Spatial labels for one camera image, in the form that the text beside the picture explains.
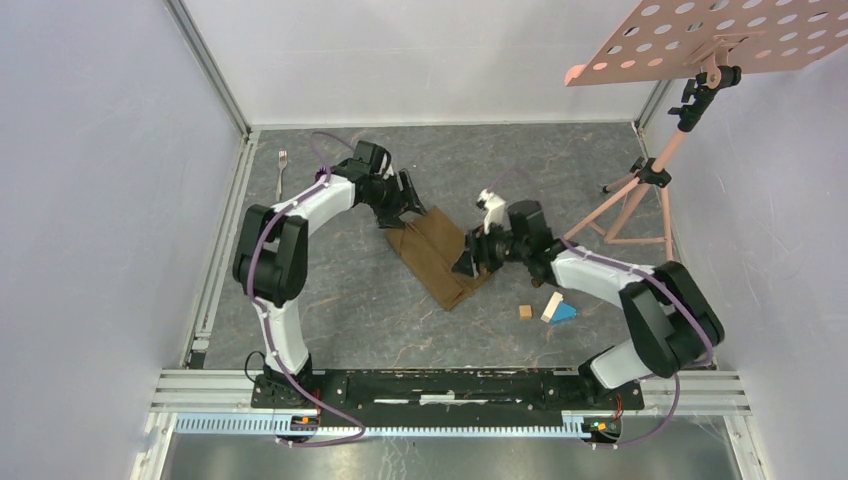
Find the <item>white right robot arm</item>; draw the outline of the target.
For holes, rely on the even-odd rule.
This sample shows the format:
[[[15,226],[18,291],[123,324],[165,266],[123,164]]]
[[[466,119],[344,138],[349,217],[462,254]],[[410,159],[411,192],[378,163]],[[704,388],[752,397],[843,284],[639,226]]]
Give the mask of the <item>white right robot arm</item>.
[[[485,216],[466,233],[455,272],[477,278],[520,263],[536,284],[577,290],[623,312],[629,339],[579,368],[577,392],[585,405],[602,408],[626,383],[650,375],[671,378],[712,361],[725,331],[681,263],[625,263],[557,238],[535,200],[507,204],[483,191],[476,205]]]

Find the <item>brown cloth napkin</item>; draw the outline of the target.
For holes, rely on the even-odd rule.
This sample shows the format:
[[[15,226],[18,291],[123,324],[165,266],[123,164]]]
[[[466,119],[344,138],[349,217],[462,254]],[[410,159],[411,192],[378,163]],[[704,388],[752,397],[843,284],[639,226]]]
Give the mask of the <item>brown cloth napkin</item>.
[[[438,207],[384,234],[392,250],[446,311],[473,295],[491,276],[484,272],[472,278],[452,270],[464,250],[464,233]]]

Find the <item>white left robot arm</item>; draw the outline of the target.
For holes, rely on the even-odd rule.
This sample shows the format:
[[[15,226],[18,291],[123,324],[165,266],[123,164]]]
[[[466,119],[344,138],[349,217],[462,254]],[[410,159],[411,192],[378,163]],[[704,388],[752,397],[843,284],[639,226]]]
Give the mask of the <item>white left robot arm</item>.
[[[401,229],[404,215],[426,214],[407,170],[395,170],[384,147],[358,142],[340,163],[323,167],[314,183],[288,200],[246,211],[232,276],[260,322],[263,374],[290,407],[306,405],[314,381],[302,373],[311,355],[301,331],[298,298],[308,276],[311,236],[328,221],[358,205],[372,210],[381,229]]]

